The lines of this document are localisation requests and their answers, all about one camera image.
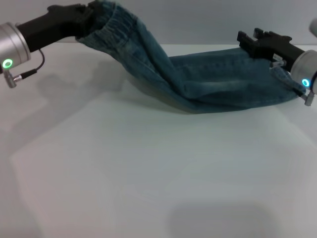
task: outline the white table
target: white table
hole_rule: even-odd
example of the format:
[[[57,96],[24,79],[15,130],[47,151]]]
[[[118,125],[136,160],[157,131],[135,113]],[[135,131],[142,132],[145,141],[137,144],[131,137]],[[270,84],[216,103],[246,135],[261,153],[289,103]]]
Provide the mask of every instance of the white table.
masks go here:
[[[0,82],[1,238],[316,237],[317,102],[189,115],[104,53],[44,52]]]

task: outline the blue led light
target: blue led light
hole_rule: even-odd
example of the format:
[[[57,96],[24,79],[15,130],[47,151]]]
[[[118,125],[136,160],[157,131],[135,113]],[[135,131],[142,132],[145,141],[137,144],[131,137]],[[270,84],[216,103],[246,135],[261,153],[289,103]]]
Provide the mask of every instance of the blue led light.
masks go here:
[[[309,80],[308,79],[303,79],[302,80],[302,84],[305,86],[305,87],[309,87],[309,85],[311,84],[310,82],[309,82]]]

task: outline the jeans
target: jeans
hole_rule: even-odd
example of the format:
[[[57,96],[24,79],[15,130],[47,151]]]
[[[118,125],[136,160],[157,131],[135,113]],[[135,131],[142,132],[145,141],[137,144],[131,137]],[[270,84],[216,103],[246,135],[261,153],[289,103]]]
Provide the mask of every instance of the jeans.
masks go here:
[[[288,72],[269,69],[241,48],[168,57],[145,25],[120,5],[101,0],[104,14],[77,39],[119,61],[138,80],[193,113],[238,111],[283,103],[304,93]]]

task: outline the cable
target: cable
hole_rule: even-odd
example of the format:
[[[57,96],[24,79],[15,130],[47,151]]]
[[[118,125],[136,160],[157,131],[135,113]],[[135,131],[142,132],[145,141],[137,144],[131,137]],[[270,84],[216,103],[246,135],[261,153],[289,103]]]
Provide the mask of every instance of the cable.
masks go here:
[[[35,69],[32,69],[32,70],[30,70],[30,71],[27,71],[27,72],[22,73],[22,74],[21,74],[22,79],[25,79],[25,78],[27,78],[27,77],[29,77],[29,76],[31,76],[31,75],[37,73],[38,70],[39,70],[40,68],[42,68],[42,66],[44,65],[44,63],[45,63],[44,53],[42,52],[41,49],[39,49],[39,52],[40,52],[41,55],[42,55],[42,63],[40,64],[39,67],[37,67],[37,68],[35,68]]]

